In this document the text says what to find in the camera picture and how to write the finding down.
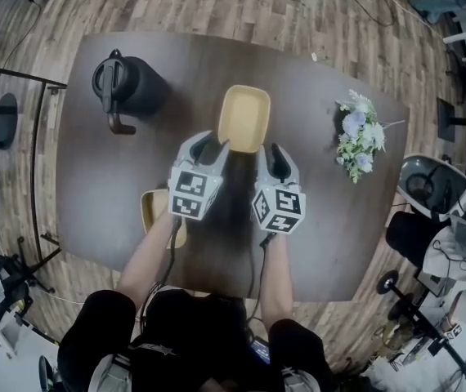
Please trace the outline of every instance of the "yellow tray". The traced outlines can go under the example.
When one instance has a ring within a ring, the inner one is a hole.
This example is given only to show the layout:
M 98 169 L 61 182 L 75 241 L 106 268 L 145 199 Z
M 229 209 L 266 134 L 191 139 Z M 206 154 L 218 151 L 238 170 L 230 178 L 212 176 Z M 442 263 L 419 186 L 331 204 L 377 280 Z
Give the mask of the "yellow tray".
M 271 101 L 259 88 L 236 85 L 226 92 L 218 124 L 218 141 L 231 150 L 256 153 L 266 138 Z
M 141 197 L 141 212 L 142 224 L 144 232 L 147 234 L 153 226 L 157 217 L 162 213 L 168 205 L 168 189 L 157 189 L 145 192 Z M 187 240 L 186 219 L 182 218 L 182 226 L 178 230 L 177 239 L 175 240 L 175 248 L 182 247 Z

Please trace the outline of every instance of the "dark wooden table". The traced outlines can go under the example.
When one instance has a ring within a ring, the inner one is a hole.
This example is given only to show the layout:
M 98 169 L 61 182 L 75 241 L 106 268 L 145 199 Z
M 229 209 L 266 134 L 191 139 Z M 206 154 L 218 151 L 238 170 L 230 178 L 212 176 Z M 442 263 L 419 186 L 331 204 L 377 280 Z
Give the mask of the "dark wooden table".
M 110 52 L 145 60 L 173 93 L 155 117 L 124 117 L 134 136 L 108 128 L 92 74 Z M 282 145 L 297 163 L 307 216 L 289 236 L 297 301 L 348 301 L 360 284 L 383 232 L 406 146 L 408 109 L 354 78 L 315 63 L 243 42 L 171 33 L 111 33 L 82 41 L 69 78 L 57 154 L 60 244 L 76 256 L 122 270 L 144 236 L 140 199 L 165 184 L 180 144 L 217 130 L 226 90 L 259 87 L 271 97 L 266 147 Z M 386 152 L 354 185 L 335 163 L 336 100 L 349 89 L 373 102 L 379 119 L 406 122 L 386 130 Z M 250 221 L 254 155 L 231 154 L 226 186 L 206 219 L 189 226 L 177 250 L 170 284 L 246 296 L 258 291 L 262 249 Z

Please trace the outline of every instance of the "wooden floor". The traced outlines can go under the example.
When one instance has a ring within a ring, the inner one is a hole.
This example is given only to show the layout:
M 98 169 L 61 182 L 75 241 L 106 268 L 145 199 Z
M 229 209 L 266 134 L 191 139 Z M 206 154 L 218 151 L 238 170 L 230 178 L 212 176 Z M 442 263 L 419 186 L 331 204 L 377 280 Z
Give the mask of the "wooden floor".
M 389 21 L 384 0 L 360 0 L 383 23 Z M 398 0 L 407 7 L 407 0 Z M 253 42 L 297 54 L 314 52 L 331 65 L 394 96 L 410 108 L 406 153 L 451 155 L 457 164 L 466 159 L 466 135 L 457 132 L 455 144 L 437 139 L 437 97 L 457 105 L 461 88 L 446 76 L 454 61 L 438 34 L 393 6 L 397 22 L 384 28 L 369 20 L 352 0 L 45 0 L 34 31 L 9 59 L 7 68 L 68 82 L 83 35 L 109 31 L 167 30 L 206 33 Z M 26 0 L 0 0 L 0 67 L 38 16 Z M 0 253 L 16 252 L 16 238 L 26 239 L 28 261 L 36 257 L 29 212 L 29 150 L 38 84 L 0 78 L 0 96 L 10 91 L 20 103 L 16 141 L 0 152 Z M 56 230 L 56 138 L 64 92 L 47 93 L 38 134 L 37 205 L 41 233 Z M 464 112 L 457 109 L 459 116 Z M 395 203 L 402 200 L 397 196 Z M 400 207 L 394 207 L 392 213 Z M 43 242 L 46 254 L 52 249 Z M 321 253 L 321 246 L 311 246 Z M 384 322 L 392 296 L 378 296 L 374 285 L 389 269 L 401 272 L 401 288 L 409 291 L 414 269 L 382 240 L 352 301 L 297 303 L 295 318 L 324 340 L 335 369 L 364 363 L 376 348 L 375 328 Z M 56 295 L 82 303 L 102 288 L 112 288 L 118 274 L 67 252 L 61 253 L 40 278 Z M 29 321 L 60 340 L 80 305 L 34 290 Z M 255 332 L 263 333 L 258 322 Z

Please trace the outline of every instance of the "kettle lid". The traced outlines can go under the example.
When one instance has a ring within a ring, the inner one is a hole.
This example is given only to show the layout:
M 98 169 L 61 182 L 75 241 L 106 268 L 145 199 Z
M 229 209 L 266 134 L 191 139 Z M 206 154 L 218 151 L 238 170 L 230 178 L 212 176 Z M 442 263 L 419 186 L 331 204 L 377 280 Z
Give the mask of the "kettle lid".
M 92 88 L 102 100 L 106 113 L 114 113 L 117 103 L 125 101 L 137 86 L 135 66 L 114 49 L 95 69 Z

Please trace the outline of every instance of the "black shirt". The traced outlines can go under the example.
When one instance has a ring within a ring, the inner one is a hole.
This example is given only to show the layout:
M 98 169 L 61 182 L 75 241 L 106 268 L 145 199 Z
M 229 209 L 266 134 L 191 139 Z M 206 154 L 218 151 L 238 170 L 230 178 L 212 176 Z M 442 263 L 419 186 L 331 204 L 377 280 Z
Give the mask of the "black shirt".
M 209 378 L 233 380 L 241 390 L 284 391 L 286 381 L 307 377 L 322 392 L 335 390 L 322 340 L 292 320 L 271 327 L 271 364 L 264 363 L 249 346 L 240 299 L 160 292 L 147 308 L 144 333 L 130 345 L 135 313 L 132 300 L 118 292 L 87 298 L 59 348 L 68 390 L 86 391 L 108 354 L 130 359 L 133 391 L 197 391 Z

